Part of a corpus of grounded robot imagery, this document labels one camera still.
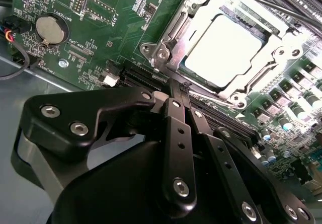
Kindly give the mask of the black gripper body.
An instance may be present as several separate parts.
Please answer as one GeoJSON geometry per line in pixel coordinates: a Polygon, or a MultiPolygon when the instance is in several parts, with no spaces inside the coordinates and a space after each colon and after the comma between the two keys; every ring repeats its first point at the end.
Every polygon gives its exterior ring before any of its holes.
{"type": "Polygon", "coordinates": [[[162,202],[164,148],[139,143],[73,180],[61,193],[52,223],[237,223],[223,186],[202,156],[194,155],[197,204],[171,218],[162,202]]]}

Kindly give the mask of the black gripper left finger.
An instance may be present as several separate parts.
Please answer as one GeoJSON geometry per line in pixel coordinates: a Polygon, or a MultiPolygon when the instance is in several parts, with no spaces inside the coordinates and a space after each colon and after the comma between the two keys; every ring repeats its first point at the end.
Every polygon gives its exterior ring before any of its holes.
{"type": "Polygon", "coordinates": [[[15,170],[44,189],[52,202],[88,171],[91,150],[137,134],[163,147],[156,195],[174,211],[190,211],[197,200],[190,101],[176,80],[162,90],[121,87],[39,95],[24,103],[14,153],[15,170]]]}

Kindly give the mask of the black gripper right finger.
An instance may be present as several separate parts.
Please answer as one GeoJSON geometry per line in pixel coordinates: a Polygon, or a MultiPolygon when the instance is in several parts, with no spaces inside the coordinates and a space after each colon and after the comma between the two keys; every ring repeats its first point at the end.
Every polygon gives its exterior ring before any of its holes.
{"type": "Polygon", "coordinates": [[[305,205],[272,175],[228,129],[212,130],[199,109],[192,107],[189,86],[180,85],[188,119],[207,166],[223,186],[231,223],[314,223],[305,205]]]}

